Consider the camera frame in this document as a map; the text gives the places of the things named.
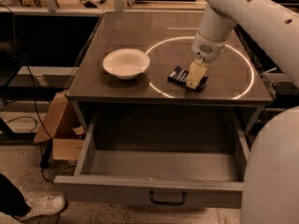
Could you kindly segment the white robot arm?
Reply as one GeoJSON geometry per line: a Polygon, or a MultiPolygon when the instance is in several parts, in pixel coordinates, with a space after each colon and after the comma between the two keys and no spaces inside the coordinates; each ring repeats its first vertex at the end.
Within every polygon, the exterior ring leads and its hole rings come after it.
{"type": "MultiPolygon", "coordinates": [[[[206,0],[192,45],[196,59],[215,61],[240,25],[291,82],[299,85],[298,15],[271,0],[206,0]]],[[[249,154],[240,224],[299,224],[299,107],[270,119],[249,154]]]]}

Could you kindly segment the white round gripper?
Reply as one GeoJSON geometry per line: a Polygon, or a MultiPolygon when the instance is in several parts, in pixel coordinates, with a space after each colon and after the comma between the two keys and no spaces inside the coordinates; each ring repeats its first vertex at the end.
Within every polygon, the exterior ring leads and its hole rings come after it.
{"type": "Polygon", "coordinates": [[[189,68],[186,86],[195,90],[207,71],[206,63],[214,62],[225,47],[226,41],[214,41],[196,32],[192,43],[192,53],[195,59],[189,68]]]}

